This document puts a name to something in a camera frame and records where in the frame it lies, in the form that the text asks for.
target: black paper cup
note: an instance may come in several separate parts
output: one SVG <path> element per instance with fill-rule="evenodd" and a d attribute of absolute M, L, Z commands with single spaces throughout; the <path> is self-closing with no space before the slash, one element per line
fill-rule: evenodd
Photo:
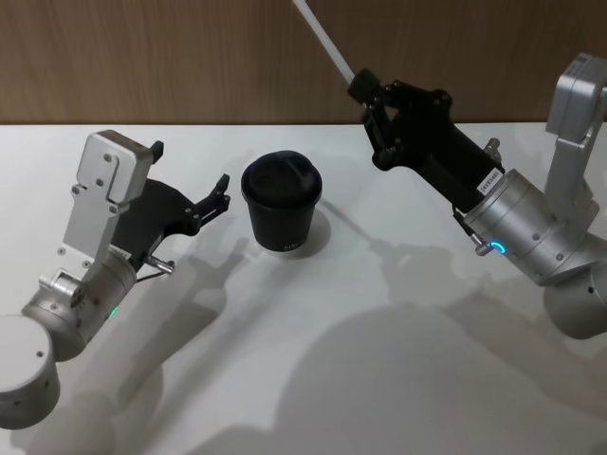
<path fill-rule="evenodd" d="M 257 242 L 272 251 L 291 251 L 307 239 L 322 179 L 302 154 L 267 154 L 243 173 L 242 192 Z"/>

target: wooden wall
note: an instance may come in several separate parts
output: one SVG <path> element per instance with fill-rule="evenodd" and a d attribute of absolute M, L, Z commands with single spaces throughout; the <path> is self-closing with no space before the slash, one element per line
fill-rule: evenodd
<path fill-rule="evenodd" d="M 309 0 L 355 71 L 545 119 L 604 0 Z M 359 108 L 290 0 L 0 0 L 0 122 L 345 122 Z"/>

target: white tabletop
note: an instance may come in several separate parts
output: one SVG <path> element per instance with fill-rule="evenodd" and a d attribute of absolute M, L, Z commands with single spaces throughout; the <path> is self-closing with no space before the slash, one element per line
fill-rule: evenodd
<path fill-rule="evenodd" d="M 0 312 L 35 291 L 84 140 L 104 128 L 0 128 Z M 161 246 L 175 274 L 137 285 L 60 365 L 57 409 L 0 430 L 3 455 L 607 454 L 607 338 L 556 332 L 542 290 L 476 257 L 413 172 L 378 171 L 361 127 L 114 128 L 165 141 L 151 176 L 192 199 L 229 173 L 230 212 Z M 506 167 L 543 187 L 542 124 L 462 129 L 501 139 Z M 587 174 L 607 207 L 604 133 Z M 284 149 L 324 181 L 310 241 L 286 258 L 252 240 L 240 194 L 249 162 Z M 593 231 L 607 236 L 604 212 Z"/>

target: blue led light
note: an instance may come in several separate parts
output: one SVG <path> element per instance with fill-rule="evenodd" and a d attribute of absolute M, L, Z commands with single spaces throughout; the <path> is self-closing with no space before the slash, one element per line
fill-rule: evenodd
<path fill-rule="evenodd" d="M 500 244 L 499 242 L 496 242 L 495 240 L 493 242 L 489 243 L 491 246 L 493 246 L 493 249 L 497 249 L 500 254 L 506 254 L 506 247 L 503 246 L 502 244 Z"/>

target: cup lid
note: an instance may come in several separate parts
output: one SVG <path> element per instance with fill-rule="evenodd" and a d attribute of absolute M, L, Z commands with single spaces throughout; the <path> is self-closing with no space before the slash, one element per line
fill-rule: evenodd
<path fill-rule="evenodd" d="M 315 204 L 322 179 L 309 159 L 292 151 L 267 154 L 251 163 L 242 177 L 248 200 L 272 209 L 296 209 Z"/>

